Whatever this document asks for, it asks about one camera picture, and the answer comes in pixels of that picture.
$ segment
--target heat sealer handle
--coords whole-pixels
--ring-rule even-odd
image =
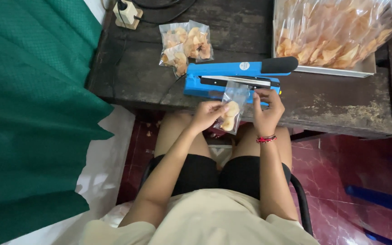
[[[299,62],[293,56],[264,59],[261,62],[262,74],[290,73],[294,71]]]

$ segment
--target blue object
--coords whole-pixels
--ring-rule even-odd
[[[252,103],[255,88],[271,88],[279,94],[279,79],[268,76],[286,76],[290,72],[261,73],[263,66],[263,62],[190,64],[187,68],[184,94],[221,99],[227,81],[237,81],[252,86],[247,103]]]
[[[373,241],[382,242],[383,244],[386,244],[386,245],[392,245],[392,240],[391,240],[391,239],[388,239],[388,238],[386,238],[386,237],[383,237],[383,236],[381,236],[381,235],[378,235],[378,234],[373,233],[373,232],[371,232],[371,231],[368,231],[368,230],[366,230],[366,229],[364,229],[364,233],[365,233],[365,235],[366,235],[369,239],[371,239],[371,240],[373,240]]]
[[[358,186],[347,186],[346,193],[392,210],[392,195]]]

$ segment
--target dark wooden table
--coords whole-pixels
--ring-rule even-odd
[[[188,2],[144,10],[144,17],[165,20]],[[198,0],[174,22],[210,26],[213,62],[261,61],[270,58],[272,12],[267,0]],[[175,82],[172,69],[158,65],[161,51],[158,26],[140,23],[137,30],[123,29],[109,12],[86,88],[126,108],[193,110],[206,98],[183,95],[185,80]],[[392,137],[391,43],[376,52],[376,61],[377,73],[367,78],[303,72],[279,77],[285,105],[280,125],[369,139]],[[243,120],[252,120],[251,104]]]

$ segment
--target hand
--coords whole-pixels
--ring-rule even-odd
[[[221,115],[228,111],[228,107],[220,101],[205,101],[199,103],[189,128],[200,133],[208,129]]]
[[[267,110],[261,109],[261,101],[268,103]],[[259,137],[268,137],[275,134],[276,125],[285,111],[276,90],[259,88],[253,93],[253,125]]]

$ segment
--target beige t-shirt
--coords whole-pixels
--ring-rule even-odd
[[[297,221],[260,218],[259,201],[235,191],[203,189],[171,198],[160,226],[135,222],[113,228],[92,220],[80,245],[319,245]]]

